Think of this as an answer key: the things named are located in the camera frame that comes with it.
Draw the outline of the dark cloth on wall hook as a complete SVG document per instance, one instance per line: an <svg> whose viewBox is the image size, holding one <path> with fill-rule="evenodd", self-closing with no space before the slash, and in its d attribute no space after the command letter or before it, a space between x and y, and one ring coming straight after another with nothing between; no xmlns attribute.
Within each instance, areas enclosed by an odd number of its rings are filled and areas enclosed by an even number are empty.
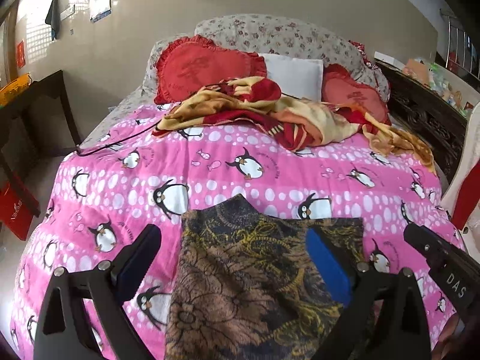
<svg viewBox="0 0 480 360"><path fill-rule="evenodd" d="M59 0L51 0L49 10L45 18L45 24L50 27L51 40L55 41L58 39L60 31L60 10L59 10Z"/></svg>

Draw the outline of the red ruffled left pillow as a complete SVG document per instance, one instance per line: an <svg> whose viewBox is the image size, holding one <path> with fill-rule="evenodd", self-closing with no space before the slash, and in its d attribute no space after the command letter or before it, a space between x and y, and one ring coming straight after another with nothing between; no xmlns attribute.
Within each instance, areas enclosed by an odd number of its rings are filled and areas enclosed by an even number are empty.
<svg viewBox="0 0 480 360"><path fill-rule="evenodd" d="M202 87L223 81L267 76L264 58L256 52L227 49L200 35L170 43L155 67L157 105L181 102Z"/></svg>

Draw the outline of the red ruffled right pillow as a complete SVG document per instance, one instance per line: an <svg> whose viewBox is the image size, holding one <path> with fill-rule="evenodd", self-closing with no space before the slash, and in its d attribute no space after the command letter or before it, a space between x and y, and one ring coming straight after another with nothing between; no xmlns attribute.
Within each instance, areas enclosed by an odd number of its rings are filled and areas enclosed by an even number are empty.
<svg viewBox="0 0 480 360"><path fill-rule="evenodd" d="M377 90L356 82L348 70L339 64L331 64L324 69L321 100L337 106L361 107L378 122L391 125L388 109Z"/></svg>

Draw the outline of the red cloth on chair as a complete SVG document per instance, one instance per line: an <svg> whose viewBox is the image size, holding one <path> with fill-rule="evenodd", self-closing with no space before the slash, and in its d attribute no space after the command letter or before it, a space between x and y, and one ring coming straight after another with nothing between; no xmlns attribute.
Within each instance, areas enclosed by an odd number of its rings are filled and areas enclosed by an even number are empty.
<svg viewBox="0 0 480 360"><path fill-rule="evenodd" d="M480 163L476 163L462 182L457 195L451 222L462 230L475 206L479 203Z"/></svg>

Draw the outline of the floral grey quilt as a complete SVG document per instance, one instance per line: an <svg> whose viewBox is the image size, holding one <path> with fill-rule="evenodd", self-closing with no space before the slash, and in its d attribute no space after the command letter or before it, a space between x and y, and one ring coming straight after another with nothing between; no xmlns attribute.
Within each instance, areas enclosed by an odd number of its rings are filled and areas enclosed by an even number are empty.
<svg viewBox="0 0 480 360"><path fill-rule="evenodd" d="M381 100L390 97L390 85L381 69L370 63L356 43L300 19L263 14L218 16L199 22L193 33L229 49L297 59L321 59L348 70L357 83L374 88Z"/></svg>

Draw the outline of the yellow item on desk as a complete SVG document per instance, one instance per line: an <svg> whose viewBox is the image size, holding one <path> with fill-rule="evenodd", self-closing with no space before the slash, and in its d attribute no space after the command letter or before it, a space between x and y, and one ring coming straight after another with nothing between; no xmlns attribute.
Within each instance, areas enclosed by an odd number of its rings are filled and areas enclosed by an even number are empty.
<svg viewBox="0 0 480 360"><path fill-rule="evenodd" d="M0 91L0 107L3 108L12 102L17 96L27 90L31 84L32 77L29 73L26 73L2 87Z"/></svg>

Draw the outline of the red yellow fleece blanket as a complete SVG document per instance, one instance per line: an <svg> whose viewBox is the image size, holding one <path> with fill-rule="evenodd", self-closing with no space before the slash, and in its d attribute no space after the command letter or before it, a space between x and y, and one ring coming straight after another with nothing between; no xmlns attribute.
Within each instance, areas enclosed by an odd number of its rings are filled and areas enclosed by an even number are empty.
<svg viewBox="0 0 480 360"><path fill-rule="evenodd" d="M152 133L163 137L187 128L233 123L249 123L291 152L360 133L374 153L384 157L410 154L430 172L435 171L427 144L376 120L363 106L289 97L281 94L277 83L260 76L202 87L165 114Z"/></svg>

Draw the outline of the red box on floor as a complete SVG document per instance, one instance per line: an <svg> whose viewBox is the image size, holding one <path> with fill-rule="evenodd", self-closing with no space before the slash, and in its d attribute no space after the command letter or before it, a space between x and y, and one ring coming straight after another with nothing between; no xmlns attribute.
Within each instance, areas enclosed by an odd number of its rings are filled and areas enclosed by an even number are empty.
<svg viewBox="0 0 480 360"><path fill-rule="evenodd" d="M26 241L33 214L11 187L9 181L1 187L1 222L21 241Z"/></svg>

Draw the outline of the dark carved wooden headboard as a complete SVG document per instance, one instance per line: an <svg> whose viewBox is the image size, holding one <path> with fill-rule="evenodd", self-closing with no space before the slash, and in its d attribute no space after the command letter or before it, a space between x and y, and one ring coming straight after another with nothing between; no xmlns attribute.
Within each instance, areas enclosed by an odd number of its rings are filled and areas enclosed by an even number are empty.
<svg viewBox="0 0 480 360"><path fill-rule="evenodd" d="M399 69L376 60L391 88L392 116L428 143L448 181L459 167L467 120L442 98Z"/></svg>

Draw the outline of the white pillow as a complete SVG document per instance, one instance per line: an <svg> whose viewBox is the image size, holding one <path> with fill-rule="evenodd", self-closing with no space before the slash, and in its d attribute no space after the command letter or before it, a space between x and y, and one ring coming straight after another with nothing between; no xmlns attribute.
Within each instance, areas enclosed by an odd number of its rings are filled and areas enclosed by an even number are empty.
<svg viewBox="0 0 480 360"><path fill-rule="evenodd" d="M267 77L291 97L321 101L324 63L321 59L291 58L285 55L260 54Z"/></svg>

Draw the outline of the white plastic chair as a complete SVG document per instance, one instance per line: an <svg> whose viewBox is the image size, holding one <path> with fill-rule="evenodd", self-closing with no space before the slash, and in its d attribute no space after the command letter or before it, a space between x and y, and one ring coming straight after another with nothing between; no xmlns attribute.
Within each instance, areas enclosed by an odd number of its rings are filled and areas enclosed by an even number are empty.
<svg viewBox="0 0 480 360"><path fill-rule="evenodd" d="M450 214L451 222L457 195L459 193L461 184L467 174L469 174L470 170L475 166L475 164L479 163L479 107L480 105L477 104L470 114L467 128L465 131L465 142L460 156L459 166L456 170L456 174L450 182L447 191L445 192L445 194L443 194L441 200L441 206Z"/></svg>

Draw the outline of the red ruffled pillow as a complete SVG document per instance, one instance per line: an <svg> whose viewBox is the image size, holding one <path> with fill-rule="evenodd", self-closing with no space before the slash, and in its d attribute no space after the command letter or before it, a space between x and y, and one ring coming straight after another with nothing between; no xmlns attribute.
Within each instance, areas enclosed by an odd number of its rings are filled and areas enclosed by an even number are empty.
<svg viewBox="0 0 480 360"><path fill-rule="evenodd" d="M361 107L378 122L391 125L388 109L377 90L356 82L348 70L339 64L331 64L324 69L321 100L337 106Z"/></svg>
<svg viewBox="0 0 480 360"><path fill-rule="evenodd" d="M264 58L256 52L227 49L200 35L170 43L155 67L157 105L181 102L202 87L223 81L267 76Z"/></svg>

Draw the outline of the dark floral patterned garment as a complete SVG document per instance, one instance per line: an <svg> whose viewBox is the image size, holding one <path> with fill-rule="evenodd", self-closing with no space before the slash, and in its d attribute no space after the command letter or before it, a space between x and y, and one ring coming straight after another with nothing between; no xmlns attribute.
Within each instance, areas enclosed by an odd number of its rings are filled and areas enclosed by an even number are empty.
<svg viewBox="0 0 480 360"><path fill-rule="evenodd" d="M184 213L166 358L311 358L343 308L308 255L310 228L362 259L361 219L278 219L242 195Z"/></svg>

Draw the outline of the pink penguin blanket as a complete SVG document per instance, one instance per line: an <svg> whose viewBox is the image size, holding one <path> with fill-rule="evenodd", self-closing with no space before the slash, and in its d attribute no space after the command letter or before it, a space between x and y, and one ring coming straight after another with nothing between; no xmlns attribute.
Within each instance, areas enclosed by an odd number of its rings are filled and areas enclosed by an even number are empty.
<svg viewBox="0 0 480 360"><path fill-rule="evenodd" d="M452 304L428 275L425 260L403 238L409 222L451 243L458 232L441 208L441 186L411 154L374 153L357 133L339 143L294 154L245 124L191 127L163 137L162 116L141 106L110 128L85 156L60 164L46 216L20 258L10 336L22 359L33 356L42 298L56 267L87 271L112 259L148 223L162 246L125 310L157 359L164 355L163 321L176 277L181 216L242 195L257 211L282 219L360 218L366 258L383 272L411 267L436 343Z"/></svg>

